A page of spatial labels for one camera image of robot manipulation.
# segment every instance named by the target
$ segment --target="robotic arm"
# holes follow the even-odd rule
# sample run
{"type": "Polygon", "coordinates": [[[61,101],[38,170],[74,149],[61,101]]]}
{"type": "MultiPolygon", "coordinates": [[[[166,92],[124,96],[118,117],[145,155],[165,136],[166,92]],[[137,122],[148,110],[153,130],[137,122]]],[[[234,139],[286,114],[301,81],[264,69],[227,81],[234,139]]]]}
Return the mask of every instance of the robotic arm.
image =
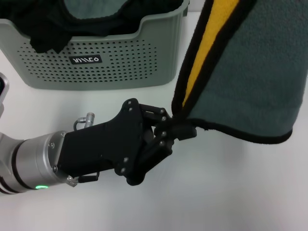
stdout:
{"type": "Polygon", "coordinates": [[[75,187],[97,181],[99,173],[109,169],[124,176],[129,185],[138,185],[172,154],[175,139],[196,136],[189,123],[156,128],[170,120],[164,108],[129,99],[109,122],[92,126],[94,114],[89,113],[74,124],[76,128],[77,123],[85,123],[85,128],[73,132],[58,131],[25,141],[0,133],[0,192],[23,193],[62,183],[75,187]]]}

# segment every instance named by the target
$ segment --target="green indicator light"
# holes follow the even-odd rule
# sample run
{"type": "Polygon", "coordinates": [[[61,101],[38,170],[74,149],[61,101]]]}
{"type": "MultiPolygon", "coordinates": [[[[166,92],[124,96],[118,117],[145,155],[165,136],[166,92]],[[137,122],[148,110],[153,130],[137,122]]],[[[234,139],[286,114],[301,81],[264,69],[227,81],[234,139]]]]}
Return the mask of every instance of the green indicator light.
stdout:
{"type": "Polygon", "coordinates": [[[36,189],[47,189],[48,186],[46,185],[38,185],[37,187],[35,187],[36,189]]]}

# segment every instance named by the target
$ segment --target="screw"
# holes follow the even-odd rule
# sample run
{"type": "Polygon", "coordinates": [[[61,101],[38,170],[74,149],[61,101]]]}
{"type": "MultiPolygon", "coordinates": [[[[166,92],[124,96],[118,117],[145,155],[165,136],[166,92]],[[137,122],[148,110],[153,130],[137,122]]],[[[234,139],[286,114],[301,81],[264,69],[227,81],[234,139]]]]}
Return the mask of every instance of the screw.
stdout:
{"type": "Polygon", "coordinates": [[[56,172],[58,170],[57,166],[56,165],[52,166],[52,170],[53,172],[56,172]]]}
{"type": "Polygon", "coordinates": [[[50,147],[51,149],[54,149],[54,143],[48,144],[48,147],[50,147]]]}

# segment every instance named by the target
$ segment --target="gray plastic basket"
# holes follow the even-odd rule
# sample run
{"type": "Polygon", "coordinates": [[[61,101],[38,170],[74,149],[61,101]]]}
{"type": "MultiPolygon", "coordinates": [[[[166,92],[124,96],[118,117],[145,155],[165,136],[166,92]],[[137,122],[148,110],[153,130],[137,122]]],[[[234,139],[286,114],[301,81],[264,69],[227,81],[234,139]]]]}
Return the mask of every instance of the gray plastic basket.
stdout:
{"type": "Polygon", "coordinates": [[[0,19],[0,48],[23,81],[34,88],[111,90],[163,85],[176,73],[181,22],[188,4],[184,0],[173,12],[144,17],[134,34],[73,37],[60,54],[37,54],[29,37],[11,21],[0,19]]]}

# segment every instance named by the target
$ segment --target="black cloth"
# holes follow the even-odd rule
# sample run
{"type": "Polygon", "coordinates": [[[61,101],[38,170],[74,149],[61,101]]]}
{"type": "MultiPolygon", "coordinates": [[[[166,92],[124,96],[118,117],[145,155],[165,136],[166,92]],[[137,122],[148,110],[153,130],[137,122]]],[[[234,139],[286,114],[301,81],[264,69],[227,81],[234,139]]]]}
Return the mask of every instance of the black cloth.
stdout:
{"type": "Polygon", "coordinates": [[[167,13],[181,6],[183,0],[128,0],[110,17],[76,19],[66,9],[64,0],[0,0],[0,18],[16,24],[31,37],[37,53],[53,49],[59,53],[72,36],[108,36],[135,33],[144,16],[167,13]]]}

